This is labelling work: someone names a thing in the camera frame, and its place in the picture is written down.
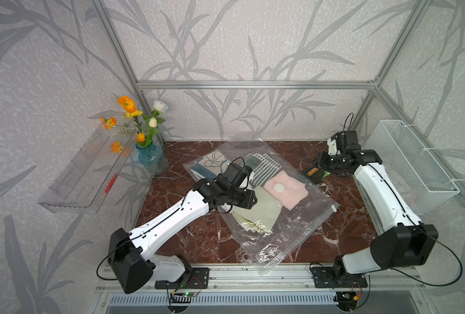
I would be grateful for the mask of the blue patterned towel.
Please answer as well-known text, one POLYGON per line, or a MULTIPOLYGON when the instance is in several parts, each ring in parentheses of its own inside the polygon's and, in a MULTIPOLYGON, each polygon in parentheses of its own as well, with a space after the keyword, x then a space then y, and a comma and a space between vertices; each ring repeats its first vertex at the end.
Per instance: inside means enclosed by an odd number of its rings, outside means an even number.
POLYGON ((220 150, 214 150, 192 164, 190 173, 196 180, 213 179, 224 173, 230 162, 220 150))

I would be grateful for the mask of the green white striped towel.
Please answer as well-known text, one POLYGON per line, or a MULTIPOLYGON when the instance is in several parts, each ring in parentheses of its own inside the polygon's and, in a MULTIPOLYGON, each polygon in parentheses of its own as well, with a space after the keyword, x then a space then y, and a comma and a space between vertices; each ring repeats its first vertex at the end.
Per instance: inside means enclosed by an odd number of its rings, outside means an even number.
POLYGON ((248 154, 245 157, 245 162, 246 166, 251 167, 253 170, 250 176, 252 187, 262 187, 282 170, 282 165, 267 153, 248 154))

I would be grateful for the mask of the light green towel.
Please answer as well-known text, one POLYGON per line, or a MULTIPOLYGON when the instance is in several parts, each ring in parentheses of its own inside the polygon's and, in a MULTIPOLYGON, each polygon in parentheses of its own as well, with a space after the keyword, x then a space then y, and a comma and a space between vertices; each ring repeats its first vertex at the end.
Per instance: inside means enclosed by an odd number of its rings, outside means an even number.
POLYGON ((246 231, 270 234, 282 211, 283 204, 271 196, 263 187, 253 190, 257 204, 252 209, 234 207, 232 215, 246 231))

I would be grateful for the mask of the pink towel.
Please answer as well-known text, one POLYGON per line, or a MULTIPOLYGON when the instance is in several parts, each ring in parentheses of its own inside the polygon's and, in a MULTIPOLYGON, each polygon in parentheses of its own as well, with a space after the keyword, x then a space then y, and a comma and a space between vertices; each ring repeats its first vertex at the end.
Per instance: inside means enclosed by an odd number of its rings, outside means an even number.
POLYGON ((308 190, 305 185, 290 177, 285 171, 280 171, 276 176, 268 180, 263 188, 288 210, 295 208, 308 196, 308 190), (282 193, 275 192, 273 186, 276 183, 282 183, 285 186, 285 191, 282 193))

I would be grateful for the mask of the clear plastic vacuum bag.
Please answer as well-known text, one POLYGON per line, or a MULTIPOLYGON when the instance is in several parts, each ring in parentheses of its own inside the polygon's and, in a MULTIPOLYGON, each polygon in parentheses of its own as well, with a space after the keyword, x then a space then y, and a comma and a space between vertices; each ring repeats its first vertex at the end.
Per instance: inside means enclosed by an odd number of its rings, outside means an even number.
POLYGON ((243 185, 256 194, 252 209, 219 211, 257 273, 264 277, 329 218, 339 205, 264 141, 227 142, 184 164, 199 181, 215 178, 234 162, 252 168, 243 185))

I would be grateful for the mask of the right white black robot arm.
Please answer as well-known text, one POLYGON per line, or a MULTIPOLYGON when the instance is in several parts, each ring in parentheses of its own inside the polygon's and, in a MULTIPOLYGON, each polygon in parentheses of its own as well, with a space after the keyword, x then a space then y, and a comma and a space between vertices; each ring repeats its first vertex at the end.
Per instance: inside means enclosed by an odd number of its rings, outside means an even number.
POLYGON ((353 176, 372 207, 369 213, 379 229, 369 247, 336 258, 336 274, 357 275, 426 263, 438 231, 434 225, 423 224, 407 205, 374 150, 337 155, 321 152, 315 164, 333 175, 353 176))

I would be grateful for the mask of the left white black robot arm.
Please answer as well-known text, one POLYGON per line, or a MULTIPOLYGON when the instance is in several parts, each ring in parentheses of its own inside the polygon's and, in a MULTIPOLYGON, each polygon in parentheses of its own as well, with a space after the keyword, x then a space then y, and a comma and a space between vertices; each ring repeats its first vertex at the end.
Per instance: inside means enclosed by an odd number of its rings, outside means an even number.
POLYGON ((236 184, 201 179, 176 204, 152 221, 126 231, 116 230, 110 238, 106 260, 125 294, 141 289, 147 282, 182 283, 192 267, 180 255, 161 256, 157 251, 191 222, 222 205, 252 209, 257 204, 253 190, 236 184))

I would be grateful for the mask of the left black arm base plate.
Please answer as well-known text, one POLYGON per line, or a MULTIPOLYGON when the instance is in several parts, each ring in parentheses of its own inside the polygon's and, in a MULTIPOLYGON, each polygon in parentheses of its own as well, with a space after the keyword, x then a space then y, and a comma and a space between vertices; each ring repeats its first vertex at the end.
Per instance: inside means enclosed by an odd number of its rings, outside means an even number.
POLYGON ((155 289, 207 289, 209 278, 210 268, 192 268, 191 270, 186 270, 184 274, 175 282, 156 281, 155 289))

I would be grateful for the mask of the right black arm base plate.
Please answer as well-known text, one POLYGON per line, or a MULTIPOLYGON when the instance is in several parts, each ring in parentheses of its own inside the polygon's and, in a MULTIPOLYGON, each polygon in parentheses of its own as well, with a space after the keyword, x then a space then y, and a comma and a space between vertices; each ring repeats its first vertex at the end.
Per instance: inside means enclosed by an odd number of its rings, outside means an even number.
POLYGON ((363 289, 369 286, 366 276, 363 274, 349 274, 344 270, 326 267, 319 263, 309 266, 316 288, 328 289, 363 289))

